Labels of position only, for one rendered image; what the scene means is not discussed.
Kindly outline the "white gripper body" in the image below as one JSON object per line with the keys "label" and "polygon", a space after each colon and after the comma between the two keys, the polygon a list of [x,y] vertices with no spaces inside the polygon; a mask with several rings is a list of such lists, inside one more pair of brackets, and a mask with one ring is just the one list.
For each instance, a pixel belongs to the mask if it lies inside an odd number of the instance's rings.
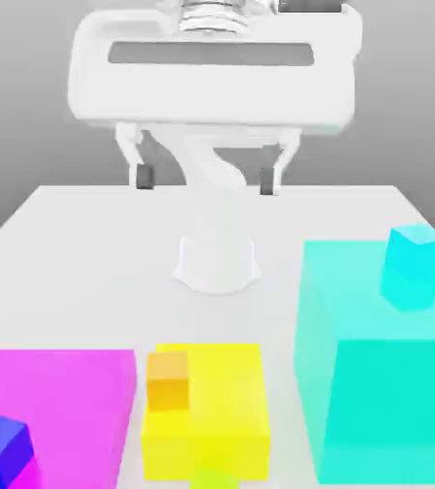
{"label": "white gripper body", "polygon": [[112,127],[194,124],[334,134],[355,113],[359,12],[251,19],[243,35],[181,32],[156,10],[93,11],[74,36],[67,99]]}

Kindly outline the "small cyan cube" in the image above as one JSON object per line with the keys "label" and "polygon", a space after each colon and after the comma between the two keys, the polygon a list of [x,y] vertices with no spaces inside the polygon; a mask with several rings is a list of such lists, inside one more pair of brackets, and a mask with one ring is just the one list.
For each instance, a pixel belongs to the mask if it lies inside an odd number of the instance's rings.
{"label": "small cyan cube", "polygon": [[390,230],[381,272],[381,295],[400,311],[435,302],[435,228],[414,223]]}

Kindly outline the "small orange cube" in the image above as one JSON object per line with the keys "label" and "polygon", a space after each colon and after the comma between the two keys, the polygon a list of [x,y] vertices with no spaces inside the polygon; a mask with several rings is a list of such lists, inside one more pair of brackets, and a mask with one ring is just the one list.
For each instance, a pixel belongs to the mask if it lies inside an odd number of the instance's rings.
{"label": "small orange cube", "polygon": [[189,370],[185,351],[148,354],[146,393],[150,412],[189,409]]}

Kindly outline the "small lime cube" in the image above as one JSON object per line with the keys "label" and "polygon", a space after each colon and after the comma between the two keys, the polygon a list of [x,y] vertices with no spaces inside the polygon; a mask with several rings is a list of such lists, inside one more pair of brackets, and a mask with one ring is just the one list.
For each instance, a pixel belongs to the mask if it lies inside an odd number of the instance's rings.
{"label": "small lime cube", "polygon": [[239,489],[239,480],[222,471],[199,468],[192,476],[189,489]]}

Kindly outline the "large turquoise box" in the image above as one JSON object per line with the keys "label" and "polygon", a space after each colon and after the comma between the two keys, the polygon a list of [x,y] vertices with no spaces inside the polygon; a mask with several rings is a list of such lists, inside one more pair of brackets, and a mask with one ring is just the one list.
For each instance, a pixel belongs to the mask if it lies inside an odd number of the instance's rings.
{"label": "large turquoise box", "polygon": [[435,484],[435,303],[381,295],[384,250],[304,247],[294,373],[322,483]]}

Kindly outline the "large yellow box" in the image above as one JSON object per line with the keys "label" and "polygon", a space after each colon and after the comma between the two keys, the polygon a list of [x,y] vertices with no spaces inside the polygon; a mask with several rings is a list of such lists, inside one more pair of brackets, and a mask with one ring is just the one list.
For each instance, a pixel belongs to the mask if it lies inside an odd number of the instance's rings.
{"label": "large yellow box", "polygon": [[150,412],[141,425],[143,477],[185,481],[196,469],[242,481],[269,476],[271,426],[261,350],[256,344],[160,344],[185,351],[189,409]]}

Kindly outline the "large magenta box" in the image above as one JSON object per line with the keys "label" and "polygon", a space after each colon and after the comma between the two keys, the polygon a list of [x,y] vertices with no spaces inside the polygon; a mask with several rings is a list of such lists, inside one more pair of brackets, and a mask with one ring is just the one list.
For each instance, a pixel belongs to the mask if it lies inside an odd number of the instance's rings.
{"label": "large magenta box", "polygon": [[0,350],[0,415],[33,443],[9,489],[117,489],[136,389],[131,350]]}

